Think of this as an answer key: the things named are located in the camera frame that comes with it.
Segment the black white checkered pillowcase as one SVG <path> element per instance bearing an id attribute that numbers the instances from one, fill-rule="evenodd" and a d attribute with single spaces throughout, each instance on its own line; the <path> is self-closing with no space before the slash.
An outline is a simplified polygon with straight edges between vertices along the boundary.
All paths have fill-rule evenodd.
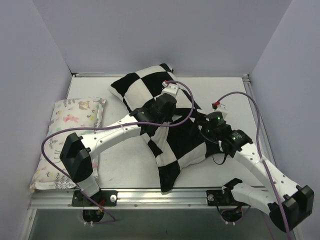
<path id="1" fill-rule="evenodd" d="M 129 112 L 141 108 L 145 103 L 155 100 L 162 93 L 163 82 L 175 81 L 172 67 L 166 63 L 128 73 L 114 81 L 108 90 L 118 97 Z M 191 117 L 175 127 L 159 127 L 153 133 L 144 133 L 142 138 L 155 157 L 160 189 L 163 193 L 174 187 L 181 169 L 202 162 L 209 156 L 221 153 L 219 145 L 205 139 L 199 130 L 196 117 L 205 114 L 201 107 L 191 99 L 187 90 L 181 89 L 176 96 L 176 110 L 173 123 L 179 123 L 190 113 Z"/>

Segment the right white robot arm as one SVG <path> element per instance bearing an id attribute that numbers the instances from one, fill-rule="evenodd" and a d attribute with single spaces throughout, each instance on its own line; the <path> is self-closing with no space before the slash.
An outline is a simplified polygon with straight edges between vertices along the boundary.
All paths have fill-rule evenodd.
<path id="1" fill-rule="evenodd" d="M 233 130 L 220 111 L 196 119 L 200 133 L 216 144 L 225 157 L 242 164 L 266 188 L 254 188 L 238 178 L 222 187 L 222 200 L 232 205 L 244 203 L 269 215 L 273 224 L 281 231 L 293 230 L 311 215 L 314 191 L 300 186 L 285 176 L 263 155 L 258 147 L 242 130 Z"/>

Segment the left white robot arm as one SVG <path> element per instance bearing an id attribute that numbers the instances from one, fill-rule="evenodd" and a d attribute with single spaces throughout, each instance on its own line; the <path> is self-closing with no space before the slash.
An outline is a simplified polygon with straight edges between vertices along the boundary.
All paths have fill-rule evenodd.
<path id="1" fill-rule="evenodd" d="M 101 201 L 100 187 L 93 176 L 92 160 L 105 150 L 127 139 L 143 134 L 154 134 L 155 124 L 172 121 L 177 100 L 164 93 L 154 100 L 136 108 L 108 129 L 78 136 L 69 134 L 60 153 L 69 178 L 82 190 L 83 200 L 90 206 Z"/>

